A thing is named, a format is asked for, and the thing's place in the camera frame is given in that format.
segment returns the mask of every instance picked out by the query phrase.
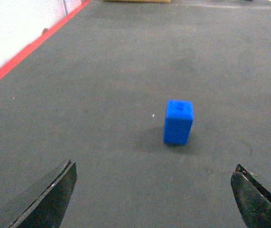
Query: wall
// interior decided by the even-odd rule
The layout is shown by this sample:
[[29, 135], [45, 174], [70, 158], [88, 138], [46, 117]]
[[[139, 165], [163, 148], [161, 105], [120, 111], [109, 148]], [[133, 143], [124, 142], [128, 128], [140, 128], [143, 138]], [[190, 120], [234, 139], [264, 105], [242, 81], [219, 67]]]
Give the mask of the wall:
[[[65, 0], [68, 12], [81, 0]], [[65, 17], [63, 0], [0, 1], [0, 67]]]

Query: metal claw jaw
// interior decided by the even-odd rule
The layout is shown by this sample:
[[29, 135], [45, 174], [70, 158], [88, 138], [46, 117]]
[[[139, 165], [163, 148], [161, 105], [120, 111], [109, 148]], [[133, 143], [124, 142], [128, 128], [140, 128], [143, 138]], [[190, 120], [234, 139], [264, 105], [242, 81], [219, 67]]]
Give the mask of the metal claw jaw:
[[271, 228], [271, 185], [238, 164], [231, 178], [231, 186], [246, 226]]

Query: floor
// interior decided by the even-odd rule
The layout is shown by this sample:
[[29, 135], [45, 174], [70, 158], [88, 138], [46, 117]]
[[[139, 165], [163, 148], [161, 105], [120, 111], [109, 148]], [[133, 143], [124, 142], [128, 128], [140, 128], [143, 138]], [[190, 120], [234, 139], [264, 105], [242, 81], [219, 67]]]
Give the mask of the floor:
[[[169, 99], [193, 102], [186, 146]], [[0, 207], [65, 159], [62, 227], [244, 228], [237, 163], [271, 182], [271, 2], [90, 2], [0, 80]]]

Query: red floor tape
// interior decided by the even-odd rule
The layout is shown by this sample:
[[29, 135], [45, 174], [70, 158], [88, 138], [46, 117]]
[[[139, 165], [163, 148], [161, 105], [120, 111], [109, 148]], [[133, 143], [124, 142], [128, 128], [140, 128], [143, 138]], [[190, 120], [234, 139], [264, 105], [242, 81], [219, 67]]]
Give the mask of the red floor tape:
[[75, 10], [65, 16], [61, 21], [56, 23], [47, 32], [42, 34], [39, 38], [23, 48], [16, 56], [10, 59], [5, 65], [0, 68], [0, 79], [2, 79], [10, 70], [12, 70], [18, 63], [24, 60], [29, 54], [32, 53], [38, 46], [40, 46], [45, 40], [51, 37], [57, 30], [66, 24], [71, 18], [73, 18], [78, 12], [80, 12], [91, 0], [85, 1], [78, 6]]

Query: blue plastic container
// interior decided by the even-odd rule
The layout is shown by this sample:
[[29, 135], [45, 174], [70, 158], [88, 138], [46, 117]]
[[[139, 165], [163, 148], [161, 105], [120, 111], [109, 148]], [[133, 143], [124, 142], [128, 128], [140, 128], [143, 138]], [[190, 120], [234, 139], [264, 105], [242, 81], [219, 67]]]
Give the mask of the blue plastic container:
[[164, 123], [163, 141], [185, 145], [194, 120], [193, 104], [189, 101], [169, 100]]

